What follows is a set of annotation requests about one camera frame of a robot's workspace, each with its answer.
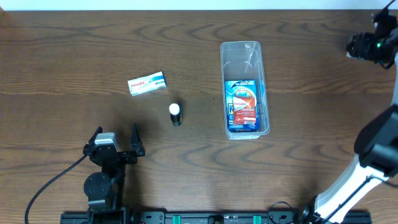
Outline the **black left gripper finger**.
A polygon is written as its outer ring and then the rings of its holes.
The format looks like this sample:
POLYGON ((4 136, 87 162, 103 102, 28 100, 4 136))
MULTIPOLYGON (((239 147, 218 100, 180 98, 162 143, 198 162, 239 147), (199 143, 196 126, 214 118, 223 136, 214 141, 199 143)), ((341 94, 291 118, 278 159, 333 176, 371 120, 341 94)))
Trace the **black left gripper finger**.
POLYGON ((89 145, 89 146, 95 145, 95 139, 96 139, 97 135, 99 135, 102 132, 103 132, 103 128, 101 126, 98 126, 96 131, 92 135, 92 137, 87 142, 87 145, 89 145))
POLYGON ((142 151, 143 150, 143 143, 139 136, 136 123, 134 123, 134 125, 132 127, 130 146, 132 147, 132 149, 134 151, 142 151))

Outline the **black bottle white cap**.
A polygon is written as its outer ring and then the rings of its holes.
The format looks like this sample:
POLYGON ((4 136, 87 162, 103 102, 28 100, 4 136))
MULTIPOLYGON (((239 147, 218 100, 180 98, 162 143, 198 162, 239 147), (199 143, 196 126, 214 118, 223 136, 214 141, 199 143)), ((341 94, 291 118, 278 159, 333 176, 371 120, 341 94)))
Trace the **black bottle white cap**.
POLYGON ((170 120, 175 127, 182 124, 182 110, 177 103, 172 103, 169 106, 170 120))

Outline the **white green Panadol box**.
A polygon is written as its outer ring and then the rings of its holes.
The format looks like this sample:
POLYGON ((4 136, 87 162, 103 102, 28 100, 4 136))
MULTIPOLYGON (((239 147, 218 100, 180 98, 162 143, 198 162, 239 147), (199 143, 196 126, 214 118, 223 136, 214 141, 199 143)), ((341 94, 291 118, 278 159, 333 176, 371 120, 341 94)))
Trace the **white green Panadol box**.
POLYGON ((153 73, 148 76, 135 78, 127 82, 132 96, 165 88, 167 86, 163 72, 153 73))

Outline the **red Panadol ActiFast box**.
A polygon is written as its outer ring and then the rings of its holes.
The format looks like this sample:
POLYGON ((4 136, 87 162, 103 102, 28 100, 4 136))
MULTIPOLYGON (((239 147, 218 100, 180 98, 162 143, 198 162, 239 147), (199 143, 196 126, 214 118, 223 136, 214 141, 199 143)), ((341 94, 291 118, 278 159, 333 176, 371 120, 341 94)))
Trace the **red Panadol ActiFast box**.
POLYGON ((257 123, 257 109, 255 97, 233 97, 233 124, 255 125, 257 123))

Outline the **blue Kool Fever box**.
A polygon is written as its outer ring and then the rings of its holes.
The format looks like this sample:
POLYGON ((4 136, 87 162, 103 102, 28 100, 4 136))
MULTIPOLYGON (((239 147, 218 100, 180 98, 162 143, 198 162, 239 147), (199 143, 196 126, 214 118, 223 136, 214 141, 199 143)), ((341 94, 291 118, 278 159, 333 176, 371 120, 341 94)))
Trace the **blue Kool Fever box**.
POLYGON ((226 110, 226 125, 230 132, 254 132, 259 130, 259 112, 257 103, 257 88, 255 80, 235 80, 224 82, 224 99, 226 110), (233 124, 233 97, 255 97, 257 109, 257 123, 255 125, 234 125, 233 124))

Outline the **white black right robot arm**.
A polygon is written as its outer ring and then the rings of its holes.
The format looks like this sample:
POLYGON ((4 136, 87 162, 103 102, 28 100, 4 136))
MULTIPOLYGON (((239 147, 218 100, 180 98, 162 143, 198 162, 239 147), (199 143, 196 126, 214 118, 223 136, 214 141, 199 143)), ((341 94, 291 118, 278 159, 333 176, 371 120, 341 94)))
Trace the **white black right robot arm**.
MULTIPOLYGON (((379 64, 384 69, 397 65, 397 17, 387 7, 372 15, 373 33, 350 37, 347 56, 379 64)), ((371 223, 368 212, 352 208, 379 184, 397 175, 397 93, 391 105, 359 132, 354 157, 339 178, 303 209, 296 223, 371 223)))

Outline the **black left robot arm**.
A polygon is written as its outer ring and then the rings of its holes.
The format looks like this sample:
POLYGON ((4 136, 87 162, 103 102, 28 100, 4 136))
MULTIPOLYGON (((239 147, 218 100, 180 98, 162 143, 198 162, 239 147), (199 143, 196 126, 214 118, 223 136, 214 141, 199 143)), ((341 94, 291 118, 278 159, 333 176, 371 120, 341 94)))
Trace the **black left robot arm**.
POLYGON ((130 146, 129 151, 118 151, 115 134, 104 133, 102 127, 85 144, 83 154, 101 167, 101 171, 87 177, 83 186, 88 197, 87 223, 128 224, 137 220, 123 204, 126 166, 136 164, 137 158, 146 154, 136 124, 132 127, 130 146))

